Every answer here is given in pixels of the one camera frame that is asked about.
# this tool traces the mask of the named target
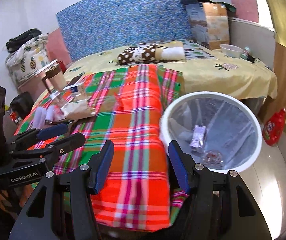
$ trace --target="white bowl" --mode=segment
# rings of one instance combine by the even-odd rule
[[[221,51],[223,54],[229,57],[240,57],[242,53],[242,49],[229,44],[221,44]]]

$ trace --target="white trash can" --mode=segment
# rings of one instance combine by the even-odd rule
[[[202,163],[203,154],[189,146],[195,125],[206,127],[204,151],[218,151],[222,156],[222,166],[208,166],[211,171],[242,172],[259,156],[262,147],[259,122],[235,98],[216,92],[195,92],[173,101],[160,120],[160,139],[166,153],[170,141],[176,140],[195,163]]]

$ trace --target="screw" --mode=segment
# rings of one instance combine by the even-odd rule
[[[88,169],[88,165],[87,164],[83,164],[79,167],[82,171],[86,171]]]
[[[232,177],[236,177],[236,176],[237,176],[237,172],[236,172],[236,171],[230,171],[230,175],[231,175]]]
[[[45,176],[48,177],[48,178],[53,177],[53,175],[54,175],[54,172],[52,172],[52,171],[48,171],[48,172],[45,174]]]
[[[204,166],[203,166],[202,164],[200,164],[200,163],[195,164],[194,167],[195,167],[195,169],[197,169],[197,170],[199,170],[199,171],[201,171],[201,170],[204,169]]]

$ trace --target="black handbag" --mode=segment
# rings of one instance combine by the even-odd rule
[[[30,29],[27,32],[17,36],[16,38],[9,39],[9,41],[6,42],[7,51],[9,53],[13,53],[17,51],[24,43],[41,34],[42,32],[38,29]]]

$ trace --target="pink wall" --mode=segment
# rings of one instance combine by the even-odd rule
[[[65,65],[71,63],[70,54],[65,46],[61,29],[58,28],[48,35],[46,45],[49,60],[62,60]]]
[[[237,18],[252,22],[259,22],[259,11],[256,0],[232,0],[236,7]]]

